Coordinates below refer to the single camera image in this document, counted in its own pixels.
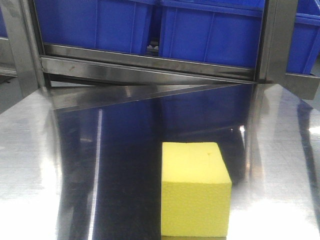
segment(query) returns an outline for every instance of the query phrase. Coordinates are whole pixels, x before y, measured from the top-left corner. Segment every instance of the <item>brushed steel surface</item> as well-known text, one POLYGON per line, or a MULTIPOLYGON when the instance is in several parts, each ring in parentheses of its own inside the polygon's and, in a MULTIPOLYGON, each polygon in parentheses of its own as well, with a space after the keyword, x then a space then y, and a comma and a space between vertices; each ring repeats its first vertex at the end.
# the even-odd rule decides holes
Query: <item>brushed steel surface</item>
MULTIPOLYGON (((199 113, 199 109, 184 104, 193 104, 194 100, 207 97, 216 99, 223 94, 229 98, 233 90, 248 88, 249 85, 219 88, 211 86, 212 89, 209 89, 209 86, 208 89, 197 86, 194 92, 191 92, 190 87, 184 90, 174 86, 162 87, 107 87, 105 92, 108 96, 105 98, 95 97, 97 93, 101 95, 103 88, 100 87, 78 87, 70 92, 61 89, 47 92, 40 89, 0 114, 1 238, 43 240, 75 237, 82 239, 77 236, 88 239, 92 236, 90 239, 102 239, 98 237, 99 234, 108 234, 114 236, 114 239, 124 239, 124 236, 126 239, 135 239, 135 236, 141 236, 140 239, 160 239, 157 221, 150 221, 146 225, 147 228, 145 225, 139 225, 144 223, 144 217, 158 219, 159 213, 152 211, 157 209, 152 208, 152 199, 157 196, 153 191, 157 188, 147 181, 153 179, 151 173, 157 173, 157 167, 152 164, 145 165, 146 162, 142 159, 133 160, 135 158, 130 164, 114 162, 113 166, 113 162, 106 157, 108 151, 113 153, 118 149, 117 144, 140 147, 123 148, 124 151, 117 152, 118 155, 110 155, 115 159, 120 159, 132 151, 138 151, 141 156, 146 154, 144 151, 150 153, 147 146, 154 148, 153 145, 149 145, 153 142, 153 135, 150 135, 150 142, 141 145, 142 138, 135 137, 135 134, 139 134, 137 130, 141 126, 153 123, 153 120, 140 123, 138 120, 143 120, 145 116, 148 119, 165 118, 160 117, 157 111, 150 116, 149 111, 141 111, 141 115, 130 115, 133 119, 137 118, 137 123, 142 125, 132 128, 131 125, 123 125, 124 130, 131 129, 126 138, 121 138, 126 134, 122 129, 119 129, 117 135, 112 135, 117 131, 111 127, 113 124, 127 121, 123 118, 128 114, 126 111, 134 111, 135 107, 149 104, 153 110, 159 109, 158 103, 172 108, 174 117, 179 117, 179 112, 192 116, 193 112, 199 113), (88 98, 87 105, 86 100, 82 99, 84 96, 88 98), (122 168, 126 169, 127 175, 122 174, 122 168), (146 174, 146 183, 140 179, 141 175, 134 174, 135 171, 146 174), (131 181, 125 180, 126 176, 131 176, 129 173, 133 174, 132 177, 135 176, 131 181), (116 181, 119 179, 123 181, 117 184, 116 181), (136 189, 137 192, 131 191, 130 186, 136 185, 140 186, 136 189), (146 191, 144 188, 150 188, 150 198, 145 198, 142 194, 146 191), (116 201, 117 194, 108 195, 108 191, 102 190, 111 191, 110 194, 116 191, 115 193, 132 199, 124 201, 119 198, 119 201, 116 201), (108 208, 111 211, 109 216, 115 216, 115 219, 103 218, 108 216, 103 215, 103 207, 108 206, 108 203, 113 204, 108 208), (126 211, 128 206, 123 205, 124 203, 128 206, 134 204, 136 207, 129 212, 126 211), (98 211, 95 212, 94 224, 89 228, 94 204, 98 211), (126 221, 117 223, 116 220, 121 219, 120 216, 126 216, 126 221), (102 219, 113 225, 103 225, 102 219), (106 232, 101 232, 101 226, 105 226, 106 232)), ((197 139, 204 136, 206 139, 217 137, 222 141, 221 146, 226 154, 224 160, 235 161, 227 164, 233 182, 227 240, 320 239, 320 112, 280 85, 255 85, 254 88, 255 94, 250 106, 244 105, 246 102, 225 103, 222 100, 224 105, 220 108, 223 111, 220 117, 225 117, 218 119, 219 126, 221 124, 226 128, 203 131, 202 128, 198 128, 198 124, 203 123, 203 127, 206 127, 206 121, 209 124, 216 119, 199 118, 199 123, 193 125, 196 126, 195 131, 190 132, 187 127, 186 132, 181 132, 182 123, 170 121, 162 123, 166 126, 165 129, 169 129, 168 126, 172 127, 172 132, 167 137, 186 141, 192 140, 195 136, 197 139), (239 117, 234 119, 235 122, 228 122, 229 107, 239 112, 241 120, 239 117), (250 107, 249 113, 245 110, 247 107, 250 107), (248 117, 247 123, 239 126, 244 117, 248 117)), ((203 102, 203 114, 213 110, 203 102)), ((157 136, 165 134, 154 126, 158 125, 151 125, 150 129, 153 129, 157 136)))

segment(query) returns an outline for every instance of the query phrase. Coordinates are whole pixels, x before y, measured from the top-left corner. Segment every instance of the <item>blue bin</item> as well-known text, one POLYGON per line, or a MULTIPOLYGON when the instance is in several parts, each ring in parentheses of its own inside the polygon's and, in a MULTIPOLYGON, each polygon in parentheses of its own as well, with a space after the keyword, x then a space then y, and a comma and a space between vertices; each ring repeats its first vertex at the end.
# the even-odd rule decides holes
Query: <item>blue bin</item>
POLYGON ((8 37, 7 31, 6 31, 5 21, 2 16, 1 8, 0 8, 0 37, 8 37))
POLYGON ((144 54, 156 0, 35 0, 44 42, 144 54))
MULTIPOLYGON (((159 56, 254 68, 263 0, 161 0, 159 56)), ((320 51, 318 0, 299 0, 287 71, 310 74, 320 51)))

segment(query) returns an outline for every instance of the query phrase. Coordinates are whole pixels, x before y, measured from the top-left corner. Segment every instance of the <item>stainless steel table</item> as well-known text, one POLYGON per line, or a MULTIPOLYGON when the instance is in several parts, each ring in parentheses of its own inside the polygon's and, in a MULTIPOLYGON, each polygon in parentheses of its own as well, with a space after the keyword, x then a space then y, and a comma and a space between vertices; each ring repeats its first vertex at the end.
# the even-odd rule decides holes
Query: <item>stainless steel table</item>
POLYGON ((320 239, 320 113, 279 85, 37 90, 0 115, 1 239, 161 239, 163 141, 218 142, 227 240, 320 239))

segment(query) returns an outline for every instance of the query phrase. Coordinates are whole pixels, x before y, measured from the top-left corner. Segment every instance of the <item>foam block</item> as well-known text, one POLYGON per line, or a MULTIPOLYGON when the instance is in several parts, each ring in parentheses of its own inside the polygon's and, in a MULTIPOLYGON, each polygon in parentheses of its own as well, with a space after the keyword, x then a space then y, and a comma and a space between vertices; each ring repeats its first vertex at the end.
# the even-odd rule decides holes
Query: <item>foam block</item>
POLYGON ((227 236, 231 185, 215 142, 164 142, 161 234, 227 236))

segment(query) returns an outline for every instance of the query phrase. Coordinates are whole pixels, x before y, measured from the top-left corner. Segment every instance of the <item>metal shelf frame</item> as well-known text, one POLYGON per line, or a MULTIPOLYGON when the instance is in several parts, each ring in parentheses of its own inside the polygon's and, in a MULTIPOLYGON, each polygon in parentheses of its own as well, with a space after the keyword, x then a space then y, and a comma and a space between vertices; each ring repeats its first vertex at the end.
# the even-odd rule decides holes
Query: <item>metal shelf frame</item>
POLYGON ((43 43, 34 0, 0 0, 8 34, 8 38, 0 38, 0 54, 4 56, 0 74, 18 76, 23 96, 49 87, 52 74, 74 77, 79 83, 280 83, 298 86, 297 91, 312 91, 320 78, 286 72, 297 5, 298 0, 265 1, 253 69, 43 43))

